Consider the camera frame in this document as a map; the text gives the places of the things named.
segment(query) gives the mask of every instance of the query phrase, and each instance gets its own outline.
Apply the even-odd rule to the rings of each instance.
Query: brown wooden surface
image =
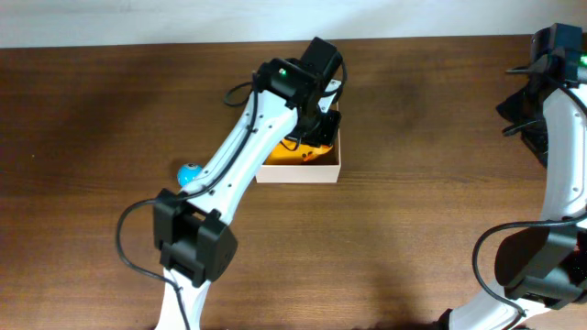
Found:
[[[524,77],[528,37],[336,42],[349,67],[338,184],[252,183],[235,260],[204,329],[392,329],[428,323],[480,288],[471,250],[490,226],[537,219],[546,172],[494,108]],[[148,329],[163,285],[123,266],[125,206],[177,190],[239,110],[221,104],[307,42],[0,50],[0,328]],[[160,270],[150,211],[124,246]],[[489,280],[501,237],[482,251]],[[582,329],[584,306],[538,316]]]

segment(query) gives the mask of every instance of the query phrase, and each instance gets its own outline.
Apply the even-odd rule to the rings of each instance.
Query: wooden table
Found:
[[[529,38],[337,41],[349,67],[338,184],[256,184],[213,284],[204,329],[414,329],[480,287],[471,250],[490,226],[536,220],[546,171],[494,108],[525,83]],[[114,247],[125,206],[177,190],[239,110],[221,103],[307,42],[0,50],[0,328],[151,329],[163,284]],[[493,275],[497,235],[482,251]],[[150,210],[124,247],[161,270]],[[580,329],[585,306],[531,319]]]

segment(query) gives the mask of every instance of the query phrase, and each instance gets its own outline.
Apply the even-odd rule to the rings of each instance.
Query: cardboard box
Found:
[[[340,131],[326,155],[304,165],[261,165],[257,183],[336,183],[340,174]]]

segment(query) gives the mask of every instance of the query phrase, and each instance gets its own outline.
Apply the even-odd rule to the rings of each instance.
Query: open box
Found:
[[[338,111],[338,103],[333,104]],[[340,174],[340,130],[333,148],[304,165],[261,165],[257,183],[336,183]]]

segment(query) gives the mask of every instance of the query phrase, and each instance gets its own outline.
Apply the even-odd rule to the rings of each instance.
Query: table surface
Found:
[[[536,220],[546,171],[495,106],[524,77],[529,37],[335,42],[349,68],[337,184],[257,184],[204,329],[413,329],[480,287],[490,226]],[[236,123],[224,92],[307,42],[0,50],[0,328],[151,329],[163,284],[118,259],[117,217],[205,164]],[[495,249],[482,250],[486,279]],[[125,224],[131,259],[161,271],[150,210]],[[584,306],[537,316],[580,329]]]

